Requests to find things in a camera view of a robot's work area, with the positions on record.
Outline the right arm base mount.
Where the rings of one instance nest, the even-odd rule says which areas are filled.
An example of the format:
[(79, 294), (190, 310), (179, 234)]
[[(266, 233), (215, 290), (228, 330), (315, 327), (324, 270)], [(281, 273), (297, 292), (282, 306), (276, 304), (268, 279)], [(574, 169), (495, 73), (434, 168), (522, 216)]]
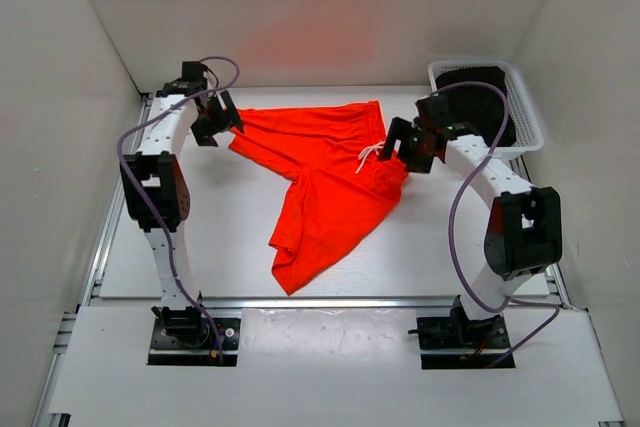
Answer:
[(418, 339), (422, 370), (513, 369), (515, 360), (504, 317), (470, 320), (455, 298), (447, 316), (416, 318), (407, 331)]

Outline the orange shorts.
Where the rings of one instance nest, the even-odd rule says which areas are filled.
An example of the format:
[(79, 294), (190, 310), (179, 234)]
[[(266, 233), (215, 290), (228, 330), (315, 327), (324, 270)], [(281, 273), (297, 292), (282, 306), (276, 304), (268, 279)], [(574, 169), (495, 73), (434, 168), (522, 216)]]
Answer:
[(381, 161), (378, 101), (243, 109), (229, 148), (290, 183), (269, 240), (271, 273), (292, 295), (351, 253), (396, 208), (408, 177)]

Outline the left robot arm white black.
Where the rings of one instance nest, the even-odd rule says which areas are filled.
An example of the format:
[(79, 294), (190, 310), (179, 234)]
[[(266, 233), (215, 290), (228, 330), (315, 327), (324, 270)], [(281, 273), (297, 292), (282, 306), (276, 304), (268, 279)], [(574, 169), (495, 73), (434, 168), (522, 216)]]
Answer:
[(188, 348), (221, 352), (223, 336), (202, 303), (190, 267), (185, 224), (191, 200), (179, 163), (188, 137), (214, 147), (216, 135), (244, 129), (229, 92), (238, 78), (221, 82), (212, 60), (183, 62), (180, 76), (160, 90), (149, 119), (126, 131), (116, 151), (128, 214), (149, 243), (160, 281), (156, 319)]

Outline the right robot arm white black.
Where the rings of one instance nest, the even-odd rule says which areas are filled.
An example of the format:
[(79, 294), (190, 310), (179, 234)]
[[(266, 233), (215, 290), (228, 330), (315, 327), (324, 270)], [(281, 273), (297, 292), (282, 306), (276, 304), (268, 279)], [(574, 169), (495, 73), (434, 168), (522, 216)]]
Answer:
[[(462, 284), (442, 332), (460, 346), (483, 341), (516, 291), (562, 256), (560, 196), (539, 188), (495, 157), (479, 130), (458, 122), (444, 95), (417, 101), (411, 121), (392, 120), (379, 158), (397, 157), (409, 172), (428, 173), (440, 160), (463, 178), (448, 219), (453, 266)], [(456, 251), (455, 219), (462, 196), (472, 189), (489, 210), (484, 265), (468, 280)]]

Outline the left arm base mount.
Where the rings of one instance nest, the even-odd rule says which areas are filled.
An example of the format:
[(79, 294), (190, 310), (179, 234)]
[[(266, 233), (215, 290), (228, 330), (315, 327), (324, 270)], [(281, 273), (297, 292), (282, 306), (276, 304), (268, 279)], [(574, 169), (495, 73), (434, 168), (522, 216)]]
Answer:
[(200, 311), (153, 307), (147, 364), (151, 366), (235, 367), (241, 319), (213, 318), (216, 331)]

